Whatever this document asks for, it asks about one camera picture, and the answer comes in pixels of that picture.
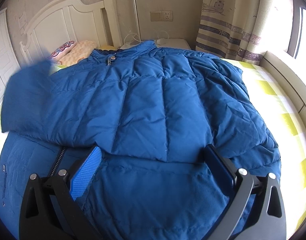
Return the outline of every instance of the bedpost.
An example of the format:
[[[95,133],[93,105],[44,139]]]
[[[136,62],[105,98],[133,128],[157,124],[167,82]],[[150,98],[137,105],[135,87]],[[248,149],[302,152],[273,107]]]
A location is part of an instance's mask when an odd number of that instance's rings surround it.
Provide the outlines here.
[[[108,16],[109,27],[111,31],[113,46],[119,48],[122,46],[122,37],[120,32],[120,26],[117,20],[116,1],[115,0],[103,0]]]
[[[23,45],[22,41],[20,41],[20,46],[21,46],[21,53],[22,53],[26,63],[29,64],[30,60],[29,60],[28,54],[26,54],[26,52],[24,51],[25,46]]]

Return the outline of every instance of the white wardrobe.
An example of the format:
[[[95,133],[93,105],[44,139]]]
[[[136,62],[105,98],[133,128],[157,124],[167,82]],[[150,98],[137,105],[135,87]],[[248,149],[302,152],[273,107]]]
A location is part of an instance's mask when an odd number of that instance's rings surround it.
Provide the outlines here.
[[[6,24],[6,8],[0,11],[0,99],[10,76],[20,68]]]

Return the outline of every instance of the jacket zipper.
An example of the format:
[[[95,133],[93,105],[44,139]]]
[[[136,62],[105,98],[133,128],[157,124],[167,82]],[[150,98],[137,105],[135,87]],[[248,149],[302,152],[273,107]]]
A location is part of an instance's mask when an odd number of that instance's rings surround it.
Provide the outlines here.
[[[110,56],[110,57],[108,57],[108,63],[107,63],[107,65],[111,65],[111,62],[114,61],[114,60],[116,60],[115,54],[112,55],[112,56]]]
[[[50,170],[50,172],[49,172],[49,174],[48,174],[48,177],[52,177],[52,176],[54,175],[54,173],[55,173],[57,167],[58,167],[58,166],[60,165],[60,163],[61,163],[61,160],[62,160],[62,158],[63,158],[63,155],[64,155],[65,151],[66,151],[66,147],[61,147],[61,149],[60,149],[60,151],[59,151],[59,153],[58,153],[58,155],[57,155],[57,157],[56,157],[56,160],[55,160],[55,162],[53,163],[53,167],[52,167],[52,169]]]
[[[6,173],[5,165],[3,165],[3,180],[4,180],[4,187],[3,187],[3,196],[2,196],[2,198],[5,198],[6,177],[7,177],[7,173]]]

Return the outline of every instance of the blue gripper pad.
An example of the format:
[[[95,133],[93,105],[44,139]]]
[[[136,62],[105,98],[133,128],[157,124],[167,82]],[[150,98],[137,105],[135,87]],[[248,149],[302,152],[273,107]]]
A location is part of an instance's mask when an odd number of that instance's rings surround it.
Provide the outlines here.
[[[102,151],[99,147],[94,147],[71,179],[70,194],[74,201],[83,195],[101,161]]]

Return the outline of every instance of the window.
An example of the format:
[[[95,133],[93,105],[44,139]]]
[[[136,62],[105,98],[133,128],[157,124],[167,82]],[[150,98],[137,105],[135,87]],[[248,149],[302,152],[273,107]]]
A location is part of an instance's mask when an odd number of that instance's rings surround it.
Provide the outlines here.
[[[288,54],[296,60],[306,59],[306,3],[293,0],[293,26]]]
[[[301,27],[298,42],[298,48],[295,58],[299,60],[306,59],[306,9],[301,8]]]

